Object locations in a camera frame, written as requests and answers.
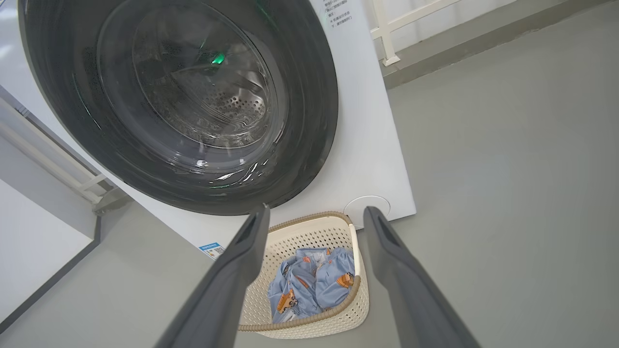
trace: green indicator light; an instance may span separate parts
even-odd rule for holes
[[[226,56],[224,56],[223,53],[217,53],[217,56],[215,56],[215,59],[213,59],[213,61],[211,63],[212,64],[221,64],[223,62],[224,58],[226,58]]]

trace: patterned fabric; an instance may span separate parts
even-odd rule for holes
[[[269,285],[273,323],[307,318],[337,306],[354,280],[352,253],[344,248],[302,248],[284,261]]]

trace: washing machine door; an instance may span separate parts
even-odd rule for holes
[[[331,51],[308,0],[21,1],[32,71],[97,161],[217,215],[306,188],[335,135]]]

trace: white washing machine panel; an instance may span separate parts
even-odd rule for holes
[[[327,36],[337,73],[335,140],[316,178],[271,211],[271,225],[321,211],[343,212],[357,198],[383,198],[389,220],[416,213],[363,6],[359,1],[311,0]],[[193,245],[228,245],[245,216],[206,215],[169,206],[130,187],[89,156],[42,96],[26,59],[17,0],[0,7],[0,85],[111,181]],[[362,209],[360,201],[349,209]],[[360,212],[347,212],[361,227]]]

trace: laundry basket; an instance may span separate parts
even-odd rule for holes
[[[272,324],[267,297],[269,284],[282,262],[299,248],[344,247],[353,252],[355,280],[342,303],[318,315]],[[301,339],[326,336],[361,325],[370,310],[368,283],[357,243],[357,231],[349,217],[324,212],[284,222],[269,229],[258,278],[247,288],[239,331],[252,331],[271,338]]]

